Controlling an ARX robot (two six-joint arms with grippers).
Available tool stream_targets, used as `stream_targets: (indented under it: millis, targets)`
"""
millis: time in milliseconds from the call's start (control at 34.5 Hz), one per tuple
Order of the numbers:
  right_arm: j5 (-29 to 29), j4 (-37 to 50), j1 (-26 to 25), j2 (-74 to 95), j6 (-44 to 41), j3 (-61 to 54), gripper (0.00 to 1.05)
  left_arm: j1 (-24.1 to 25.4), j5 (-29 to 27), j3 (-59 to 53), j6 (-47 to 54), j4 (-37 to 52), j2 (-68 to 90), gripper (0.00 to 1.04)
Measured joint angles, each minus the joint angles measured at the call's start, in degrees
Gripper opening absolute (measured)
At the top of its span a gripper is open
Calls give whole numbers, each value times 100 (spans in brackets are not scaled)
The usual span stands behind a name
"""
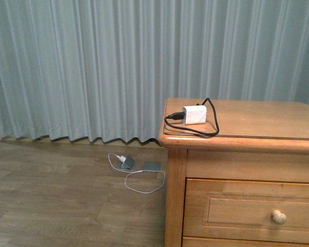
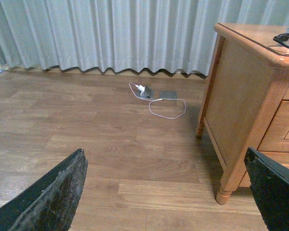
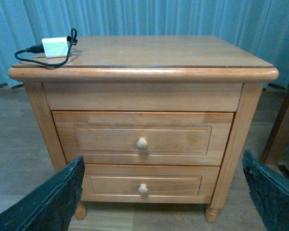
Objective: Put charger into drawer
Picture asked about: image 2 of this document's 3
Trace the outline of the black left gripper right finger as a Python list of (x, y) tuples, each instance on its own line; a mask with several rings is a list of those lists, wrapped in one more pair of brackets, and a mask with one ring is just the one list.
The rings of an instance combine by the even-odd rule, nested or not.
[(249, 147), (244, 163), (251, 191), (270, 231), (289, 231), (289, 169)]

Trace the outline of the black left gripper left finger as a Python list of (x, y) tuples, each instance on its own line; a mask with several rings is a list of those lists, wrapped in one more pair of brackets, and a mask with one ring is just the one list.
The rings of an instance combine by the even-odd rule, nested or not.
[(88, 160), (78, 149), (0, 207), (0, 231), (67, 231), (86, 179)]

